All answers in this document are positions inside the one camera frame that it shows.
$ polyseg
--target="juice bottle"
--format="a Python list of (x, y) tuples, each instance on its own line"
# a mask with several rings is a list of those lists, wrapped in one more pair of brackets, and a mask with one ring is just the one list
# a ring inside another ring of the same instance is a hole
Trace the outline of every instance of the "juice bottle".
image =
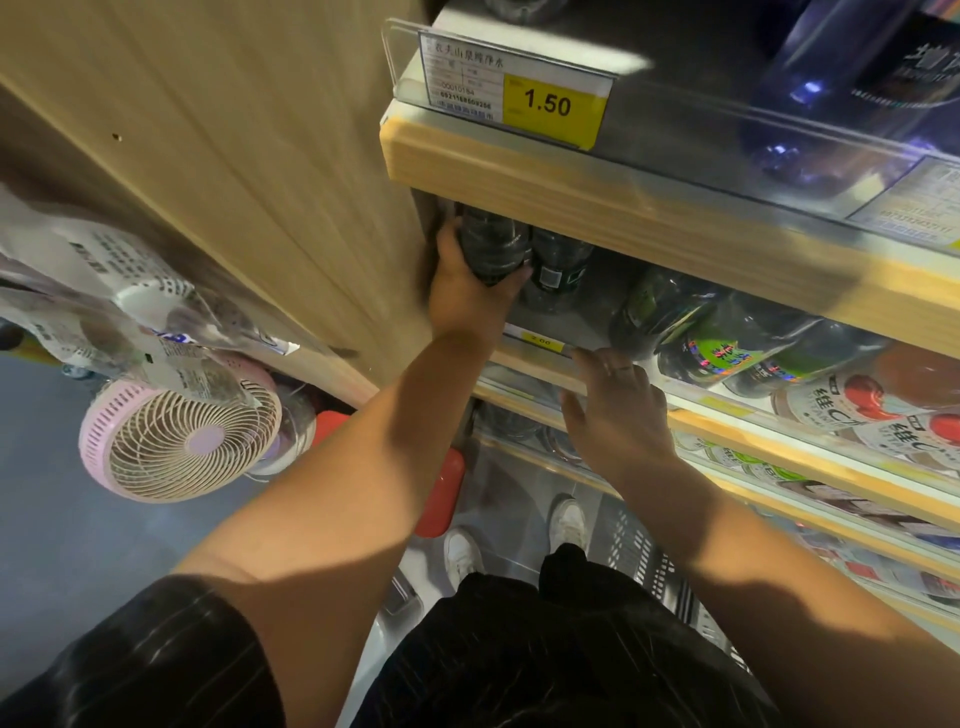
[(845, 433), (870, 449), (935, 470), (960, 470), (960, 415), (910, 415), (888, 423), (852, 427)]
[(890, 339), (862, 328), (824, 319), (789, 349), (724, 380), (740, 397), (758, 398), (793, 384), (828, 374), (877, 353)]
[(776, 392), (774, 411), (825, 430), (960, 406), (960, 361), (895, 342), (870, 362)]
[(650, 266), (610, 321), (610, 343), (634, 361), (654, 354), (704, 316), (723, 286), (659, 265)]
[(660, 346), (666, 376), (710, 386), (796, 342), (820, 321), (797, 308), (733, 291), (699, 323)]

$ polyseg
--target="fan grille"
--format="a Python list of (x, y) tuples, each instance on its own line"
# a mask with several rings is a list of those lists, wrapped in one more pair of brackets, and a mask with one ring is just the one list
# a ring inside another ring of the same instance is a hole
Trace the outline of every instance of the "fan grille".
[[(139, 406), (117, 429), (109, 450), (113, 483), (147, 500), (181, 500), (229, 483), (270, 445), (279, 426), (276, 394), (249, 380), (241, 386), (256, 407), (218, 406), (163, 392)], [(192, 453), (191, 435), (220, 427), (223, 442), (208, 454)]]

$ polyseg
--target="red object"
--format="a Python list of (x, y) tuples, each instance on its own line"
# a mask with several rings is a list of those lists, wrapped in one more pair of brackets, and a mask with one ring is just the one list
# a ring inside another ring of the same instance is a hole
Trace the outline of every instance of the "red object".
[[(349, 415), (333, 410), (325, 410), (317, 415), (317, 434), (313, 437), (316, 445), (333, 431), (346, 422)], [(440, 467), (440, 474), (433, 483), (433, 490), (426, 500), (426, 507), (414, 533), (424, 539), (435, 539), (443, 536), (453, 520), (453, 511), (457, 507), (457, 496), (460, 495), (460, 484), (464, 481), (467, 464), (460, 451), (450, 448), (446, 451), (444, 463)]]

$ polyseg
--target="barcode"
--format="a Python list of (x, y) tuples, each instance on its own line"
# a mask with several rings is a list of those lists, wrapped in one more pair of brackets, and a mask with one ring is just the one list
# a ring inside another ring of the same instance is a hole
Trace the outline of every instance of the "barcode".
[(552, 268), (540, 268), (540, 285), (547, 288), (560, 288), (560, 280), (564, 277), (562, 271), (555, 271)]

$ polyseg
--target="white sneaker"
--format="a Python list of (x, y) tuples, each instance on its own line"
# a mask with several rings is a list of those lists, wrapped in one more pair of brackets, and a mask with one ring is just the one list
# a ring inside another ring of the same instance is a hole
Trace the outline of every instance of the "white sneaker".
[(587, 550), (587, 517), (576, 498), (561, 500), (550, 512), (550, 553), (561, 544), (574, 544)]
[(460, 582), (475, 571), (486, 573), (480, 546), (463, 528), (451, 528), (444, 536), (444, 565), (453, 591), (460, 589)]

